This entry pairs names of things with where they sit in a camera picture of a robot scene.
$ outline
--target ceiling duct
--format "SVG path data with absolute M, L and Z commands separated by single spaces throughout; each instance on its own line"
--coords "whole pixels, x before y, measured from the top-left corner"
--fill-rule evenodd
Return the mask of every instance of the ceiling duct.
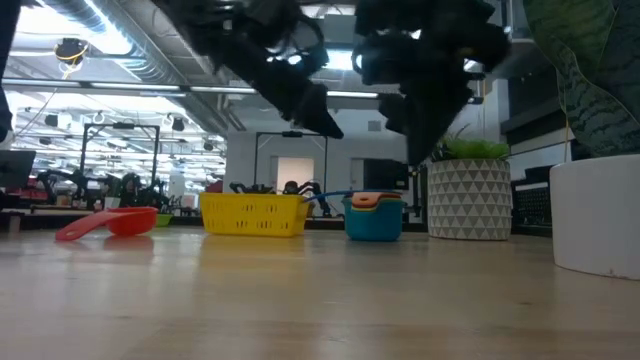
M 118 64 L 144 83 L 186 84 L 186 78 L 174 67 L 148 35 L 113 0 L 40 0 L 59 14 L 80 23 L 94 34 L 104 35 L 113 26 L 132 45 Z M 169 99 L 183 107 L 205 131 L 225 133 L 228 115 L 221 115 L 199 95 Z

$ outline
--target light wood tabletop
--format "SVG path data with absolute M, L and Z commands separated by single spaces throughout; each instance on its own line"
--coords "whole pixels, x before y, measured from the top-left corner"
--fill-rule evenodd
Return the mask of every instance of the light wood tabletop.
M 550 239 L 18 236 L 3 360 L 640 358 L 640 282 L 558 268 Z

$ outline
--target yellow basket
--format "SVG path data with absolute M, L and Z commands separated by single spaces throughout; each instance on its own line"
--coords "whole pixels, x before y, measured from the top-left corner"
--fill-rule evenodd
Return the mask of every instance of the yellow basket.
M 291 237 L 304 231 L 309 203 L 297 195 L 201 193 L 207 232 Z

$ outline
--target doorway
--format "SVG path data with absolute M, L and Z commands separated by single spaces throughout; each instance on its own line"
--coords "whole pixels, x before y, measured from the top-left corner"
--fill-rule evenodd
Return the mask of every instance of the doorway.
M 300 186 L 315 179 L 314 166 L 313 158 L 278 157 L 276 171 L 278 193 L 284 190 L 284 185 L 288 181 L 295 181 Z

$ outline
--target red scoop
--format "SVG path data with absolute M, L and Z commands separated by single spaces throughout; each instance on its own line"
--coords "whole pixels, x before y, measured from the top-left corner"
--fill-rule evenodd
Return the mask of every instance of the red scoop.
M 146 233 L 156 224 L 158 209 L 152 207 L 109 209 L 95 213 L 66 226 L 56 233 L 56 241 L 73 241 L 101 225 L 119 236 Z

